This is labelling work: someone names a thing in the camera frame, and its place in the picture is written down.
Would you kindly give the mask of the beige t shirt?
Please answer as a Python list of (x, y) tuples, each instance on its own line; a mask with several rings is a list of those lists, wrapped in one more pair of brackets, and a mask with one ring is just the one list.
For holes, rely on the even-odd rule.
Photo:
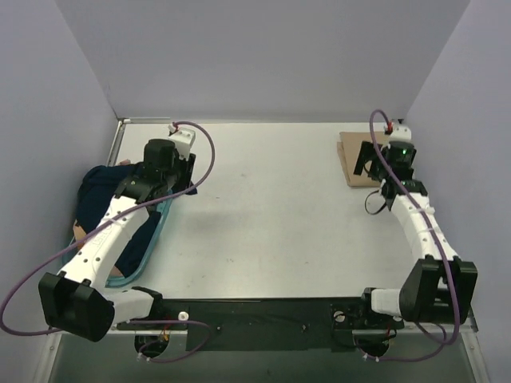
[(342, 166), (343, 174), (350, 188), (376, 188), (379, 183), (373, 181), (365, 172), (355, 175), (355, 165), (362, 142), (367, 141), (372, 147), (370, 133), (368, 132), (340, 132), (337, 142), (337, 153)]

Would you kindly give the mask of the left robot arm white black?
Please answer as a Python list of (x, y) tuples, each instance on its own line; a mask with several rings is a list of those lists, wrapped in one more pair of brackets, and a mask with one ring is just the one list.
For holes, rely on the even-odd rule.
[(141, 172), (117, 187), (101, 219), (99, 232), (59, 271), (46, 273), (38, 284), (48, 325), (100, 341), (119, 322), (136, 319), (147, 329), (164, 320), (164, 308), (154, 302), (156, 292), (145, 288), (106, 294), (110, 272), (129, 240), (149, 217), (147, 203), (161, 202), (169, 192), (191, 184), (195, 156), (192, 132), (151, 139), (144, 148)]

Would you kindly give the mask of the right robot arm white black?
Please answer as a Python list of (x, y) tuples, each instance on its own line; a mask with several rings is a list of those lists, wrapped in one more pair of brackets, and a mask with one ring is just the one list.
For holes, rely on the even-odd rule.
[(379, 182), (386, 208), (399, 221), (416, 262), (399, 289), (370, 288), (370, 298), (356, 307), (364, 326), (375, 326), (385, 314), (408, 322), (465, 322), (477, 281), (474, 263), (463, 261), (449, 245), (434, 217), (424, 184), (414, 178), (416, 150), (410, 142), (361, 144), (356, 175)]

